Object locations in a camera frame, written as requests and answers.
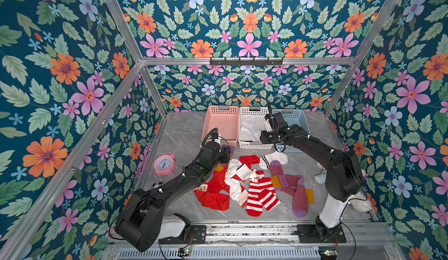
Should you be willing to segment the white sock black stripes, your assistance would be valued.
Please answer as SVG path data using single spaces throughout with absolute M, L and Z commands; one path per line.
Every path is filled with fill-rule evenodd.
M 265 155 L 259 158 L 259 167 L 263 170 L 267 170 L 270 168 L 271 164 L 273 162 L 277 162 L 280 165 L 287 164 L 288 162 L 288 156 L 284 153 L 280 153 L 278 151 L 275 151 L 269 155 Z

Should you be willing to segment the red santa sock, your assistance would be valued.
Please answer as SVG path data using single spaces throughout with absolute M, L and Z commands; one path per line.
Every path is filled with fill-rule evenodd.
M 227 211 L 229 209 L 230 197 L 220 192 L 213 192 L 209 183 L 203 183 L 194 189 L 199 203 L 214 211 Z

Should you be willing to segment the maroon sock yellow heel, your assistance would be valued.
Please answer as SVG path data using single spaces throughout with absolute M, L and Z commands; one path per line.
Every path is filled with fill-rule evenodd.
M 281 163 L 277 160 L 270 163 L 269 171 L 274 189 L 294 196 L 301 176 L 285 175 Z

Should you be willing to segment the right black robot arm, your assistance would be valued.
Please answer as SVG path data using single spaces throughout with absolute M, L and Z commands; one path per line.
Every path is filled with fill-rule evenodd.
M 324 208 L 316 218 L 314 232 L 305 234 L 320 241 L 328 240 L 338 233 L 341 218 L 348 204 L 357 200 L 356 194 L 362 190 L 364 176 L 359 159 L 353 152 L 335 149 L 320 139 L 311 136 L 302 127 L 289 126 L 280 112 L 273 114 L 271 103 L 267 102 L 268 121 L 271 130 L 261 132 L 263 144 L 283 143 L 306 153 L 326 170 L 325 188 L 327 199 Z

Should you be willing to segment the blue plastic basket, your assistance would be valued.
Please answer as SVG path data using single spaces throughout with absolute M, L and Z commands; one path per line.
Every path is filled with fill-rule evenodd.
M 309 133 L 308 122 L 305 117 L 305 113 L 301 109 L 273 109 L 273 114 L 281 113 L 284 120 L 289 126 L 298 125 Z M 275 145 L 276 151 L 283 151 L 285 153 L 301 153 L 300 149 L 292 146 L 286 146 L 283 143 L 277 143 Z

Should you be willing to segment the white plastic basket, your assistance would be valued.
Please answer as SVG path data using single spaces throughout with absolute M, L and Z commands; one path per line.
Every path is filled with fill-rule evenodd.
M 273 144 L 263 144 L 261 132 L 266 131 L 267 107 L 240 107 L 238 144 L 241 149 L 272 149 Z

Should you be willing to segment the pink plastic basket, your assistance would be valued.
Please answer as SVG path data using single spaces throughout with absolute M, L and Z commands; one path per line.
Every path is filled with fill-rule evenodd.
M 209 106 L 206 112 L 203 136 L 213 129 L 218 128 L 218 133 L 229 143 L 236 147 L 239 136 L 239 107 L 237 106 Z

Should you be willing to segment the red plain sock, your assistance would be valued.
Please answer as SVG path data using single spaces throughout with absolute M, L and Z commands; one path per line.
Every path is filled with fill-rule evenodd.
M 260 159 L 257 156 L 241 156 L 231 159 L 227 164 L 219 165 L 215 168 L 212 179 L 206 183 L 207 191 L 231 193 L 231 186 L 226 183 L 226 180 L 235 184 L 235 181 L 241 183 L 249 178 L 257 178 L 256 170 L 252 169 L 252 166 L 259 163 Z

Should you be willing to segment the pink alarm clock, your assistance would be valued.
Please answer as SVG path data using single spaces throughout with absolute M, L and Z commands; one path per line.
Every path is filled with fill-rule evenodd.
M 161 155 L 154 162 L 154 169 L 158 176 L 173 174 L 175 168 L 176 158 L 175 155 L 172 154 Z

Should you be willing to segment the red white striped sock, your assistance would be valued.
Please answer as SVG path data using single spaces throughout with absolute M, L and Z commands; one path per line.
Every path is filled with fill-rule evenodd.
M 260 178 L 258 181 L 260 188 L 259 201 L 267 212 L 281 204 L 275 192 L 271 178 Z
M 263 212 L 263 206 L 260 202 L 261 188 L 257 179 L 251 179 L 248 189 L 248 198 L 246 212 L 249 216 L 258 218 Z

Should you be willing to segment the maroon sock purple toe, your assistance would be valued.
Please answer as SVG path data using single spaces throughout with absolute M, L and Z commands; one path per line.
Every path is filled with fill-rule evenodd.
M 304 218 L 309 212 L 308 193 L 304 186 L 303 178 L 297 181 L 296 191 L 292 201 L 292 212 L 297 218 Z

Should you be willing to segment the white teddy bear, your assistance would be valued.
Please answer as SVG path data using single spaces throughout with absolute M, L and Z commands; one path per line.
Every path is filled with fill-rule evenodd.
M 314 180 L 318 184 L 325 184 L 327 178 L 327 170 L 319 163 L 316 163 L 321 173 L 315 175 Z M 349 190 L 347 196 L 351 199 L 347 199 L 349 204 L 358 212 L 369 212 L 373 209 L 371 201 L 362 193 L 362 189 L 358 185 L 358 182 L 354 178 L 349 180 Z

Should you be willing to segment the black hook rail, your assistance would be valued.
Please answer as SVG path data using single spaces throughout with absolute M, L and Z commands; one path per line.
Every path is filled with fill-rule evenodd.
M 211 58 L 209 60 L 211 66 L 278 66 L 284 63 L 284 60 L 274 58 Z

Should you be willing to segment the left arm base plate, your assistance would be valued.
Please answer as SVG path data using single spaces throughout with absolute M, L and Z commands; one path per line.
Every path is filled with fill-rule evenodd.
M 207 227 L 204 225 L 193 225 L 186 228 L 178 237 L 168 237 L 158 240 L 160 244 L 205 244 Z

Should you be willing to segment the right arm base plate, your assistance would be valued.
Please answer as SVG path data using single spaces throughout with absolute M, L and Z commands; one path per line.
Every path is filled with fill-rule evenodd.
M 318 225 L 297 225 L 296 234 L 299 237 L 300 243 L 346 243 L 344 231 L 341 225 L 335 228 L 327 228 L 322 224 Z

